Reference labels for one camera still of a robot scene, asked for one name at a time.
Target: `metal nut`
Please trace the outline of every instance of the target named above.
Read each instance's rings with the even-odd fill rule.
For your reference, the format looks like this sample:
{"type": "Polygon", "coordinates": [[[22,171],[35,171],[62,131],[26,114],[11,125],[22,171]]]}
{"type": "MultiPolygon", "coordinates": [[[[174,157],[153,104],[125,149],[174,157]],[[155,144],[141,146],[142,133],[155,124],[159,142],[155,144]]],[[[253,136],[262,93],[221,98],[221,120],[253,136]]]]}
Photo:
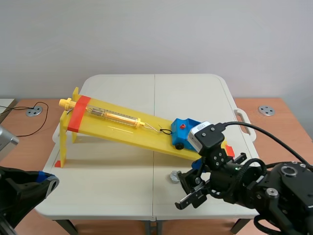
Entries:
{"type": "Polygon", "coordinates": [[[279,193],[275,188],[268,188],[268,189],[266,189],[266,195],[269,198],[278,198],[279,193]]]}
{"type": "Polygon", "coordinates": [[[201,183],[201,179],[200,179],[199,177],[197,177],[197,178],[195,179],[195,182],[196,182],[196,184],[198,185],[198,184],[201,183]]]}

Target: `yellow cap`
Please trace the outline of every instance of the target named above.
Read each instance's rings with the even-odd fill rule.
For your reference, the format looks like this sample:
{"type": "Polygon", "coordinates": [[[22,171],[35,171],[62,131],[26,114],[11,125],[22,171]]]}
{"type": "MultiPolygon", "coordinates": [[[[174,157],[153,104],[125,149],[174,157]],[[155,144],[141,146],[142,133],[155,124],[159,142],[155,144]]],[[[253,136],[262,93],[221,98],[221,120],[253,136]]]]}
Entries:
{"type": "Polygon", "coordinates": [[[76,102],[72,101],[71,98],[68,99],[60,99],[59,105],[64,107],[65,110],[69,110],[75,107],[76,102]]]}

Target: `blue block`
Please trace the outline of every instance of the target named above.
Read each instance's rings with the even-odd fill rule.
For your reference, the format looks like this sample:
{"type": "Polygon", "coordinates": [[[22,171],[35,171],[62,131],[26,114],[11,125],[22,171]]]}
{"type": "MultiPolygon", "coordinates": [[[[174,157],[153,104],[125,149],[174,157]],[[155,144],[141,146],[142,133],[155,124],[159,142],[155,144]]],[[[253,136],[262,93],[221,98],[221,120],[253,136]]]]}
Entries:
{"type": "Polygon", "coordinates": [[[188,142],[188,134],[189,131],[200,124],[199,121],[195,121],[192,119],[186,119],[186,120],[181,120],[179,118],[175,119],[175,121],[172,123],[171,128],[172,128],[172,145],[176,145],[178,143],[183,144],[183,148],[196,151],[193,146],[188,142]]]}

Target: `black cable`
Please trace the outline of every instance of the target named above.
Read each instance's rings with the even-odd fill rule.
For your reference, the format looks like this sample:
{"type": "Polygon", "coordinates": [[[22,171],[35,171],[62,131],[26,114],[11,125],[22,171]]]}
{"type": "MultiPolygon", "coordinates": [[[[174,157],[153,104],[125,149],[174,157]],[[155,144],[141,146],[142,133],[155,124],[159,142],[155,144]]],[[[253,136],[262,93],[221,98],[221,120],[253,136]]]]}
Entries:
{"type": "Polygon", "coordinates": [[[35,133],[37,133],[38,131],[40,131],[41,130],[41,128],[44,126],[44,124],[45,124],[45,122],[47,121],[47,117],[48,117],[48,110],[49,110],[49,105],[47,105],[46,103],[44,103],[44,102],[37,102],[35,105],[34,105],[34,107],[37,105],[37,104],[45,104],[46,106],[47,106],[47,112],[46,112],[46,114],[45,114],[45,120],[44,120],[44,122],[43,122],[43,124],[41,125],[41,127],[37,130],[37,131],[35,131],[35,132],[33,132],[33,133],[31,133],[31,134],[28,134],[28,135],[20,135],[20,136],[17,136],[17,137],[26,137],[26,136],[31,136],[31,135],[34,135],[35,133]]]}
{"type": "Polygon", "coordinates": [[[34,109],[34,108],[32,108],[32,107],[25,107],[25,106],[19,106],[19,107],[10,108],[10,107],[6,107],[6,106],[0,105],[0,107],[9,109],[9,110],[3,111],[1,114],[4,114],[4,113],[9,112],[9,111],[11,111],[11,110],[34,109]]]}
{"type": "Polygon", "coordinates": [[[306,165],[310,165],[304,158],[302,158],[296,151],[294,151],[292,148],[290,148],[288,145],[286,145],[284,142],[282,142],[280,139],[278,139],[277,137],[275,137],[274,135],[272,135],[270,132],[267,132],[266,130],[263,130],[260,127],[254,126],[252,124],[249,123],[245,123],[245,122],[240,122],[240,121],[231,121],[231,122],[225,122],[223,123],[225,127],[227,126],[231,126],[231,125],[240,125],[240,126],[247,126],[250,127],[254,130],[257,130],[265,135],[267,135],[268,137],[272,138],[273,140],[275,140],[277,143],[279,143],[281,146],[283,146],[285,149],[287,149],[291,154],[293,154],[299,161],[301,161],[302,163],[306,164],[306,165]]]}
{"type": "Polygon", "coordinates": [[[271,235],[282,235],[283,233],[274,229],[270,229],[268,227],[263,226],[262,224],[259,223],[260,220],[264,220],[261,215],[257,215],[253,219],[254,226],[260,230],[261,232],[264,232],[266,234],[271,234],[271,235]]]}

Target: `red tape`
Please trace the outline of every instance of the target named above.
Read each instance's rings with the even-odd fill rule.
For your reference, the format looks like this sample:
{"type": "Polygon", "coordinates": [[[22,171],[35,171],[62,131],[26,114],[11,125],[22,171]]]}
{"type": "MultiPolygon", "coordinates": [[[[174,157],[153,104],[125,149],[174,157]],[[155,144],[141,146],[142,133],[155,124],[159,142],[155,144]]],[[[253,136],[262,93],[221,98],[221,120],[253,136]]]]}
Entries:
{"type": "Polygon", "coordinates": [[[74,107],[72,117],[67,127],[69,131],[78,132],[80,123],[82,122],[84,112],[86,110],[86,106],[89,103],[89,101],[90,97],[83,95],[78,99],[74,107]]]}

